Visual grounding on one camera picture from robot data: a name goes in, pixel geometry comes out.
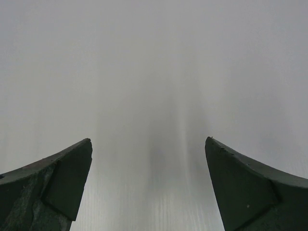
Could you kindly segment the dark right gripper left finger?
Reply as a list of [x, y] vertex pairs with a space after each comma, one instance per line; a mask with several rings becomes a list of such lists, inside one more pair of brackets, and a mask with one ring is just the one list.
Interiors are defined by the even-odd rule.
[[89, 138], [0, 176], [2, 231], [68, 231], [92, 162]]

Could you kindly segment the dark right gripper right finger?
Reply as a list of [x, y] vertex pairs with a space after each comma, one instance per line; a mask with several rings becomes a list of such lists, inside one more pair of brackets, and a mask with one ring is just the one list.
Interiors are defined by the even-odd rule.
[[207, 165], [226, 231], [306, 231], [308, 180], [208, 137]]

